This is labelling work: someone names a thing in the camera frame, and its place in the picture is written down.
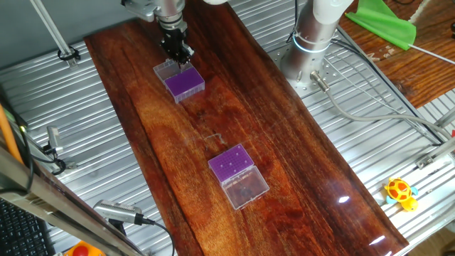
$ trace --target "small plastic container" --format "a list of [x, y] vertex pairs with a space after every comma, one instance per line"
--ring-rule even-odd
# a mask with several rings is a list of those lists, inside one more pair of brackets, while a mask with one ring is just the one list
[[220, 181], [235, 210], [269, 190], [261, 173], [241, 144], [211, 159], [208, 165]]
[[178, 68], [177, 62], [168, 59], [157, 65], [154, 71], [176, 103], [205, 89], [204, 79], [191, 63]]

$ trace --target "keyboard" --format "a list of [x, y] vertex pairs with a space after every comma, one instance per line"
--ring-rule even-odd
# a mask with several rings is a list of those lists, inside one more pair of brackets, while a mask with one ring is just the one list
[[36, 216], [0, 199], [0, 255], [48, 256], [54, 249], [46, 224]]

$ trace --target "dark wooden table surface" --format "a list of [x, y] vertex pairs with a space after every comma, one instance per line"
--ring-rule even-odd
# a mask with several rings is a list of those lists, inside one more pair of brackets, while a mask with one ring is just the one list
[[[400, 5], [393, 0], [385, 0], [385, 3], [399, 18], [407, 21], [412, 17], [417, 27], [416, 46], [455, 60], [455, 39], [450, 29], [455, 22], [452, 0], [415, 0], [410, 5]], [[348, 11], [356, 9], [357, 1]], [[340, 25], [416, 108], [455, 88], [455, 65], [415, 49], [404, 51], [345, 16]]]
[[[234, 11], [189, 0], [184, 16], [205, 90], [179, 104], [152, 69], [166, 59], [156, 23], [131, 21], [85, 39], [178, 254], [401, 250], [407, 241]], [[237, 144], [270, 187], [242, 210], [207, 163]]]

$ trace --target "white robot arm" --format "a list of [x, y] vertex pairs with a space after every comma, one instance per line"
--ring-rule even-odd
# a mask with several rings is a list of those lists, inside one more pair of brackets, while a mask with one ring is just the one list
[[[228, 0], [204, 0], [212, 5], [223, 4]], [[194, 50], [187, 44], [188, 26], [183, 21], [182, 10], [185, 0], [122, 0], [125, 9], [145, 21], [155, 19], [164, 34], [161, 46], [180, 64], [186, 64], [193, 57]]]

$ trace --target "aluminum slotted panel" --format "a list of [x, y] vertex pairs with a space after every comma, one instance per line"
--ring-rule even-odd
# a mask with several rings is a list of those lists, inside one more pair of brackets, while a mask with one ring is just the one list
[[[29, 123], [29, 134], [47, 143], [46, 126], [56, 125], [65, 152], [59, 155], [77, 163], [59, 179], [93, 206], [102, 199], [135, 205], [147, 217], [162, 223], [149, 187], [115, 114], [106, 90], [84, 43], [79, 67], [69, 69], [55, 53], [0, 72], [0, 83], [15, 110]], [[125, 224], [128, 238], [144, 251], [171, 254], [171, 239], [161, 228]], [[77, 241], [50, 227], [57, 252]]]
[[[294, 25], [294, 1], [231, 0], [230, 5], [258, 43], [279, 61]], [[30, 123], [30, 133], [37, 142], [46, 143], [46, 126], [58, 126], [66, 145], [61, 156], [78, 164], [77, 170], [60, 179], [84, 201], [91, 206], [99, 199], [135, 204], [150, 218], [159, 220], [154, 200], [85, 44], [75, 47], [82, 54], [77, 69], [69, 70], [51, 53], [0, 71], [0, 83], [13, 106]], [[326, 63], [325, 76], [333, 95], [351, 114], [415, 111], [356, 55], [331, 46], [326, 58], [355, 84]], [[454, 165], [442, 161], [423, 170], [416, 167], [415, 161], [434, 149], [434, 141], [423, 136], [420, 129], [402, 120], [353, 122], [342, 118], [317, 86], [298, 87], [296, 91], [373, 198], [409, 240], [409, 248], [455, 218]], [[454, 98], [455, 91], [448, 92], [420, 112], [434, 121], [455, 106], [451, 100]], [[451, 132], [455, 126], [447, 129]], [[389, 177], [398, 176], [420, 190], [416, 212], [406, 213], [399, 205], [385, 204], [383, 185]], [[156, 255], [171, 254], [171, 241], [159, 228], [125, 228], [140, 248], [150, 248]], [[64, 250], [77, 241], [57, 228], [51, 228], [50, 234], [56, 250]]]

